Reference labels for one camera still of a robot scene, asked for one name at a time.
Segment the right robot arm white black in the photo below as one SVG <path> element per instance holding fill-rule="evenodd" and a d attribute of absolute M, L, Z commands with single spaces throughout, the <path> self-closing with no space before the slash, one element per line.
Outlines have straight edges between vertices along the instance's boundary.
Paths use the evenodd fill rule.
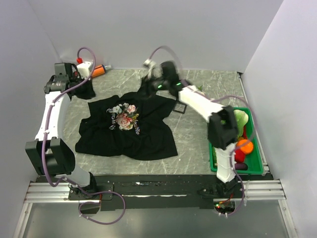
<path fill-rule="evenodd" d="M 233 107 L 213 102 L 195 85 L 181 79 L 172 61 L 157 64 L 147 59 L 143 66 L 148 70 L 139 89 L 143 97 L 149 98 L 159 90 L 167 90 L 178 102 L 195 110 L 207 122 L 208 141 L 216 153 L 216 176 L 221 181 L 216 191 L 219 196 L 228 197 L 234 191 L 231 181 L 236 177 L 233 163 L 238 126 Z"/>

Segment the black printed t-shirt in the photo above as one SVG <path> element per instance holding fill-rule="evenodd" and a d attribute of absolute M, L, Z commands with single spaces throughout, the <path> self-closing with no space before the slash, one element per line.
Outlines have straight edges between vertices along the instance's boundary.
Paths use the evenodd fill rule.
<path fill-rule="evenodd" d="M 140 161 L 177 156 L 172 131 L 163 121 L 175 103 L 158 95 L 143 99 L 137 92 L 89 102 L 90 116 L 81 120 L 75 151 Z"/>

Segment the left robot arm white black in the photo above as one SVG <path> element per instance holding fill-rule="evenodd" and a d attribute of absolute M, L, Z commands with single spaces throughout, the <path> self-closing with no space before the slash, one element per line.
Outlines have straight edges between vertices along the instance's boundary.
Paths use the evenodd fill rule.
<path fill-rule="evenodd" d="M 44 87 L 45 110 L 35 139 L 27 142 L 25 151 L 38 175 L 45 176 L 56 187 L 65 181 L 70 192 L 80 199 L 93 199 L 98 187 L 91 172 L 80 168 L 73 151 L 62 139 L 66 111 L 74 95 L 91 93 L 88 76 L 92 63 L 56 63 L 55 73 Z"/>

